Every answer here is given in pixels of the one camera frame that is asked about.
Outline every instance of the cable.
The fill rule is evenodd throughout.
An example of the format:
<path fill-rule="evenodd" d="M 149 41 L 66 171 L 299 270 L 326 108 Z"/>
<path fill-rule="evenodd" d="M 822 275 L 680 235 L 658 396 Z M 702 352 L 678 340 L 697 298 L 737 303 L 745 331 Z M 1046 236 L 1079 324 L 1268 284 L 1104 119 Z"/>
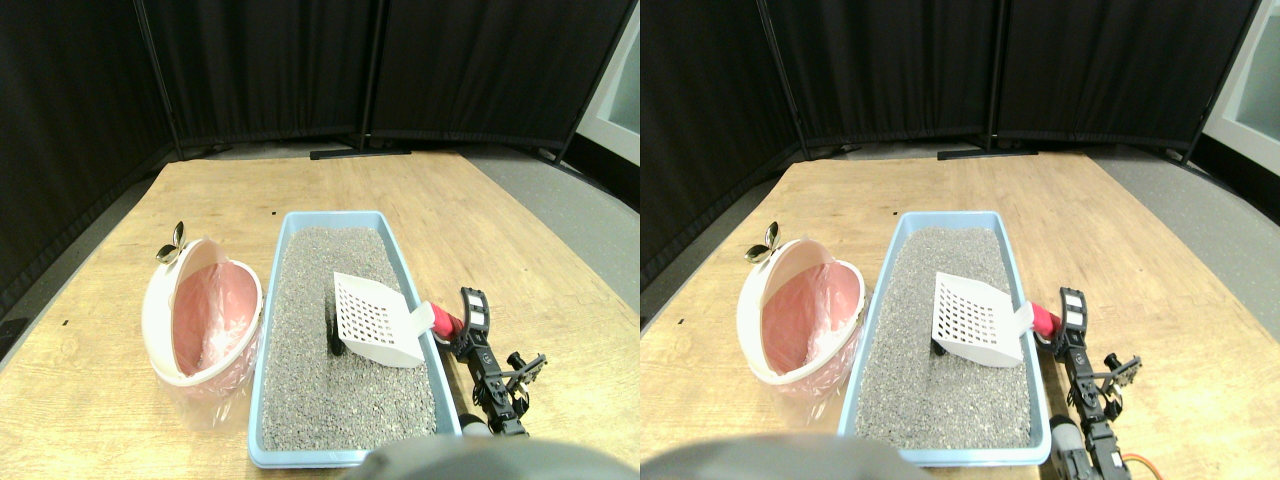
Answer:
<path fill-rule="evenodd" d="M 1124 458 L 1125 462 L 1128 462 L 1128 461 L 1132 460 L 1132 461 L 1135 461 L 1138 463 L 1146 465 L 1147 468 L 1151 468 L 1151 472 L 1156 475 L 1156 480 L 1165 480 L 1165 477 L 1160 475 L 1160 470 L 1156 470 L 1156 465 L 1151 463 L 1149 460 L 1147 460 L 1146 457 L 1143 457 L 1140 454 L 1137 454 L 1137 453 L 1125 453 L 1125 454 L 1120 456 L 1120 458 Z"/>

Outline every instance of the wooden table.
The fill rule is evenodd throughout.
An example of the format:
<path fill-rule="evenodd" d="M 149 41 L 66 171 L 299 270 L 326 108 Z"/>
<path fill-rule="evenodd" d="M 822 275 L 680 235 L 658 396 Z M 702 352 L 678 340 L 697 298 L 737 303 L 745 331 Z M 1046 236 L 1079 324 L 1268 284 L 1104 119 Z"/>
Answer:
<path fill-rule="evenodd" d="M 737 344 L 742 252 L 777 220 L 879 276 L 899 215 L 995 210 L 1027 298 L 1059 308 L 1059 287 L 1085 293 L 1089 353 L 1139 355 L 1114 424 L 1126 453 L 1170 479 L 1271 477 L 1280 471 L 1280 346 L 1178 237 L 1082 155 L 937 161 L 814 161 L 773 192 L 689 279 L 640 342 L 641 457 L 698 440 L 787 430 Z M 1066 374 L 1041 365 L 1052 413 Z M 838 410 L 809 428 L 835 433 Z M 1148 477 L 1140 466 L 1134 477 Z M 1034 477 L 1036 467 L 933 475 Z"/>
<path fill-rule="evenodd" d="M 465 159 L 415 154 L 166 166 L 0 371 L 0 476 L 340 474 L 259 470 L 244 424 L 182 429 L 142 348 L 142 296 L 178 220 L 188 237 L 207 234 L 253 268 L 265 289 L 280 223 L 294 210 L 380 210 L 424 301 L 458 315 L 458 288 L 480 288 L 497 352 L 547 353 L 524 417 L 532 435 L 639 465 L 636 314 Z M 460 412 L 483 419 L 466 366 L 449 356 L 445 370 Z"/>

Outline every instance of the folding screen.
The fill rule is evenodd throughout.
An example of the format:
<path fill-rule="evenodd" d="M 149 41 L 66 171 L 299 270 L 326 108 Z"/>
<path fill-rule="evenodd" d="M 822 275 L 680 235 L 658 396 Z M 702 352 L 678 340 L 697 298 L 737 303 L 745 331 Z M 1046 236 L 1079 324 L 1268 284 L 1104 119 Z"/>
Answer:
<path fill-rule="evenodd" d="M 356 133 L 375 0 L 145 0 L 182 145 Z"/>
<path fill-rule="evenodd" d="M 1001 137 L 1189 148 L 1253 0 L 1014 0 Z"/>
<path fill-rule="evenodd" d="M 0 125 L 4 315 L 172 147 L 132 3 L 5 5 Z"/>
<path fill-rule="evenodd" d="M 630 6 L 392 1 L 372 136 L 563 148 Z"/>
<path fill-rule="evenodd" d="M 768 6 L 808 146 L 986 129 L 995 1 Z"/>
<path fill-rule="evenodd" d="M 640 288 L 799 145 L 755 3 L 644 8 Z"/>

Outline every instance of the white litter scoop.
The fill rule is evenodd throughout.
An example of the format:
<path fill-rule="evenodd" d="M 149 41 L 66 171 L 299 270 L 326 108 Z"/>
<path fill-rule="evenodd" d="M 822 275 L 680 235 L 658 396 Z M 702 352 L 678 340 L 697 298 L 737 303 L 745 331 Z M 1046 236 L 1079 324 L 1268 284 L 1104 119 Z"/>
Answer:
<path fill-rule="evenodd" d="M 430 302 L 412 314 L 404 296 L 381 283 L 333 273 L 338 338 L 352 352 L 385 366 L 422 365 L 417 338 L 435 324 Z"/>
<path fill-rule="evenodd" d="M 1020 338 L 1032 326 L 1032 303 L 1018 311 L 1007 293 L 978 280 L 938 273 L 933 288 L 933 340 L 973 362 L 1023 362 Z"/>

